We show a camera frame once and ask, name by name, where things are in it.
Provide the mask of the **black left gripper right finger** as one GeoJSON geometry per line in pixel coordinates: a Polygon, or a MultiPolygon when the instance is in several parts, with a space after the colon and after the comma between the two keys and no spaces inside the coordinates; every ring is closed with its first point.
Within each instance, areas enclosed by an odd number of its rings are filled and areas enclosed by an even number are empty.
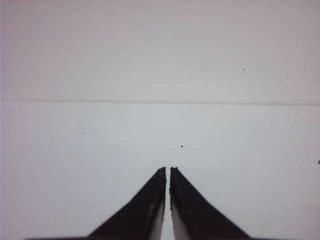
{"type": "Polygon", "coordinates": [[[178,168],[170,169],[170,210],[175,238],[249,238],[213,207],[178,168]]]}

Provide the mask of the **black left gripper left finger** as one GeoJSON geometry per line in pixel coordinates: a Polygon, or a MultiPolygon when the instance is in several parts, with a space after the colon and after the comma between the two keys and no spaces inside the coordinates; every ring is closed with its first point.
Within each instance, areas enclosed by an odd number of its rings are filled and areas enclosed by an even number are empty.
{"type": "Polygon", "coordinates": [[[166,169],[159,168],[136,195],[89,238],[160,238],[166,202],[166,169]]]}

